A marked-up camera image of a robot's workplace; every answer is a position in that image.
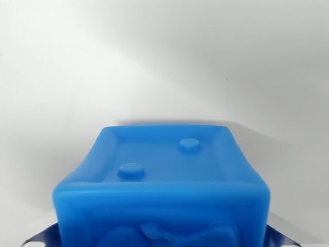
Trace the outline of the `black padded gripper right finger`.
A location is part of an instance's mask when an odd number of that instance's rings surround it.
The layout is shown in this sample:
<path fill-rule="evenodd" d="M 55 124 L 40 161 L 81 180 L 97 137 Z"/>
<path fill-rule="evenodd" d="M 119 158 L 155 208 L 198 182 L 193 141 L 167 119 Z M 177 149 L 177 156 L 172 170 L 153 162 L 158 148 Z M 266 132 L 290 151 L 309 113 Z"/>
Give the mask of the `black padded gripper right finger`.
<path fill-rule="evenodd" d="M 275 228 L 267 225 L 265 234 L 265 247 L 300 246 L 291 238 L 285 236 Z"/>

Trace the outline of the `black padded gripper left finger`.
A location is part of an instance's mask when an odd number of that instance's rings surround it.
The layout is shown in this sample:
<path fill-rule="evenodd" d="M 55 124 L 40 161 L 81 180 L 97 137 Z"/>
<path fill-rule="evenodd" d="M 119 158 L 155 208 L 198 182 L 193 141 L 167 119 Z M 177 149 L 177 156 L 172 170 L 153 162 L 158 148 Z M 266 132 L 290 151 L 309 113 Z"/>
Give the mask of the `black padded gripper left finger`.
<path fill-rule="evenodd" d="M 52 247 L 61 247 L 61 238 L 59 234 L 58 224 L 55 223 L 50 227 L 42 230 L 41 232 L 35 234 L 34 236 L 25 240 L 22 246 L 27 246 L 28 243 L 41 243 L 45 246 L 52 246 Z"/>

